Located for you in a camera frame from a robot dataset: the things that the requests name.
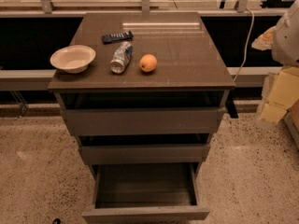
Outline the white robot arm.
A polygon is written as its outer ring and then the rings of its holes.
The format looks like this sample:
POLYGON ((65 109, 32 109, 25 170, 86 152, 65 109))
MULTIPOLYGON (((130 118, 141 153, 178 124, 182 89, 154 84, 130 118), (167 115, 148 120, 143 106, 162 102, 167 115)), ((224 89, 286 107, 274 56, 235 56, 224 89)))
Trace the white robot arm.
POLYGON ((259 107, 259 120, 277 124, 299 100, 299 0, 251 46, 271 50, 274 61, 283 65, 280 72, 264 83, 264 101, 259 107))

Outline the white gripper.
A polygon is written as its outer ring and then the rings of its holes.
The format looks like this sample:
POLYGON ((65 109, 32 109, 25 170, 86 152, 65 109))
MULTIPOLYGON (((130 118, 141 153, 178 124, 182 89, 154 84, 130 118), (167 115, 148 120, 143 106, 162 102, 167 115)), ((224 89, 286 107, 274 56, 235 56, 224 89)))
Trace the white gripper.
MULTIPOLYGON (((275 26, 267 29, 252 42, 251 46, 261 51, 271 49, 275 31, 275 26)), ((265 96, 261 119, 277 124, 298 100, 299 67, 284 66, 278 74, 274 75, 272 86, 265 96)))

